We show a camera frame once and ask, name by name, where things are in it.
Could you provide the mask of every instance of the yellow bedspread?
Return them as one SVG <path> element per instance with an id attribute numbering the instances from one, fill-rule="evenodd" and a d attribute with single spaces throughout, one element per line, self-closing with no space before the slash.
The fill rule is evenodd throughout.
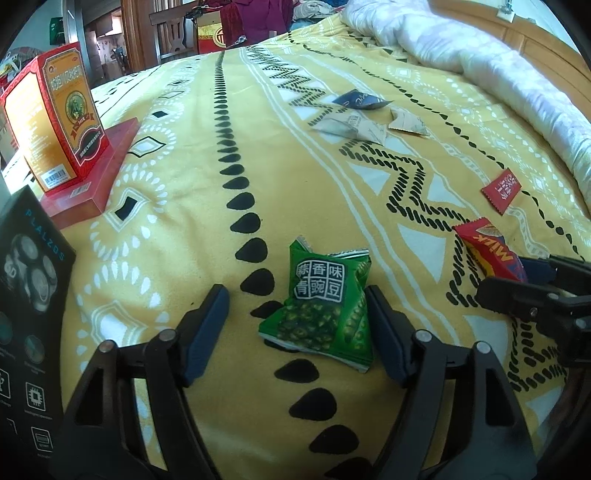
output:
<path id="1" fill-rule="evenodd" d="M 420 116 L 430 135 L 392 132 L 380 147 L 313 130 L 353 88 Z M 570 173 L 509 108 L 458 75 L 376 47 L 338 16 L 258 46 L 163 64 L 94 95 L 106 127 L 137 116 L 141 129 L 104 215 L 64 231 L 78 254 L 61 346 L 64 404 L 100 341 L 146 341 L 222 283 L 230 316 L 204 377 L 187 390 L 222 477 L 322 478 L 350 458 L 362 470 L 404 392 L 378 359 L 360 374 L 271 348 L 257 334 L 259 317 L 287 297 L 288 246 L 302 234 L 318 252 L 368 246 L 369 283 L 417 327 L 448 343 L 490 342 L 540 446 L 566 371 L 531 325 L 476 304 L 482 273 L 451 227 L 487 216 L 520 255 L 575 258 L 591 257 L 591 228 Z M 367 116 L 391 119 L 387 108 Z M 523 192 L 500 216 L 480 189 L 505 167 Z M 317 369 L 318 379 L 276 378 L 296 359 L 306 361 L 291 369 Z M 164 467 L 145 385 L 137 387 L 148 451 Z M 336 414 L 290 416 L 308 393 L 303 416 L 332 399 Z M 315 439 L 316 450 L 332 453 L 313 453 Z"/>

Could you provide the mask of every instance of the beige paper wrapper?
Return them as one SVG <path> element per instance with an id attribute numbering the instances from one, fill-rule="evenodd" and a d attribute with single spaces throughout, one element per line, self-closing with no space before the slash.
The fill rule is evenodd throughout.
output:
<path id="1" fill-rule="evenodd" d="M 369 140 L 380 145 L 384 145 L 387 135 L 385 125 L 372 122 L 359 112 L 330 113 L 314 129 L 340 137 Z"/>
<path id="2" fill-rule="evenodd" d="M 388 128 L 421 135 L 428 135 L 427 127 L 425 127 L 423 121 L 416 115 L 413 115 L 404 108 L 399 108 L 396 106 L 390 106 L 390 110 L 392 110 L 393 120 L 388 125 Z"/>

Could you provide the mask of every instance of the garlic green pea snack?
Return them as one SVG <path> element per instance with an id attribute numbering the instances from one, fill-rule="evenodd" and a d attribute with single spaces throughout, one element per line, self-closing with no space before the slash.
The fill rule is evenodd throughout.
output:
<path id="1" fill-rule="evenodd" d="M 259 334 L 366 372 L 374 359 L 363 292 L 370 267 L 366 249 L 320 255 L 298 237 L 290 246 L 290 296 Z"/>

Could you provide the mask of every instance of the red milk snack wrapper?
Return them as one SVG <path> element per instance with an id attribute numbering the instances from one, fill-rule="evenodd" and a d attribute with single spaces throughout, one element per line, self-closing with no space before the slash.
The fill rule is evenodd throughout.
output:
<path id="1" fill-rule="evenodd" d="M 453 227 L 474 255 L 487 277 L 527 282 L 519 257 L 505 244 L 505 238 L 488 218 Z"/>

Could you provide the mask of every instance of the black product box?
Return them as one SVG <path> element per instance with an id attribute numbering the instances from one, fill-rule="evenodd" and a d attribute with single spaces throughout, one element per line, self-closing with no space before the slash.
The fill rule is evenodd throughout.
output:
<path id="1" fill-rule="evenodd" d="M 42 463 L 63 420 L 61 322 L 75 259 L 31 189 L 12 195 L 0 213 L 0 434 Z"/>

